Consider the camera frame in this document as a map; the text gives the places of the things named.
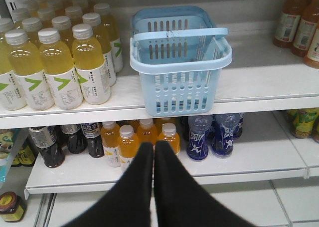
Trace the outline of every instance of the juice bottle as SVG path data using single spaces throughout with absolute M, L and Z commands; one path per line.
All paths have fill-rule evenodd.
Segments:
M 312 0 L 303 12 L 291 52 L 297 56 L 304 56 L 311 44 L 317 22 L 319 20 L 319 0 Z
M 31 17 L 28 9 L 26 8 L 18 8 L 13 10 L 11 15 L 16 29 L 22 28 L 22 20 Z
M 176 126 L 173 123 L 165 123 L 162 127 L 162 131 L 158 137 L 158 141 L 167 141 L 174 150 L 176 156 L 179 156 L 180 141 L 179 135 L 176 132 Z
M 102 104 L 110 98 L 111 88 L 101 45 L 88 24 L 75 25 L 72 31 L 72 53 L 84 99 L 90 104 Z
M 123 171 L 132 163 L 138 149 L 140 147 L 140 142 L 134 129 L 130 125 L 124 125 L 120 128 L 119 137 L 119 154 L 121 168 Z
M 36 45 L 37 48 L 41 46 L 39 41 L 38 31 L 42 29 L 41 20 L 38 17 L 30 17 L 22 21 L 22 27 L 29 37 L 29 41 Z
M 4 34 L 13 28 L 10 18 L 0 18 L 0 102 L 7 110 L 17 110 L 26 105 L 9 61 L 9 45 L 4 39 Z
M 286 0 L 273 40 L 274 45 L 291 47 L 306 4 L 306 0 Z
M 109 34 L 112 47 L 112 58 L 115 72 L 119 72 L 123 68 L 122 44 L 120 33 L 114 16 L 111 14 L 110 5 L 107 3 L 99 3 L 94 5 L 94 12 L 101 16 L 102 24 Z
M 107 74 L 109 78 L 110 86 L 113 86 L 116 82 L 116 75 L 114 71 L 111 45 L 106 29 L 102 26 L 101 18 L 98 13 L 90 12 L 83 15 L 83 23 L 89 24 L 92 29 L 96 39 L 101 44 L 103 57 L 106 64 Z
M 54 100 L 38 48 L 28 41 L 28 35 L 23 29 L 9 31 L 5 38 L 11 45 L 9 60 L 28 105 L 37 111 L 51 107 Z
M 153 123 L 153 119 L 141 119 L 138 127 L 137 135 L 140 142 L 151 142 L 155 145 L 158 131 Z
M 42 43 L 39 50 L 44 63 L 44 73 L 55 104 L 62 109 L 78 107 L 83 96 L 70 49 L 60 41 L 57 29 L 45 28 L 39 31 L 38 35 Z
M 119 134 L 120 126 L 115 121 L 102 122 L 101 129 L 102 145 L 104 155 L 107 157 L 108 164 L 112 167 L 119 167 Z

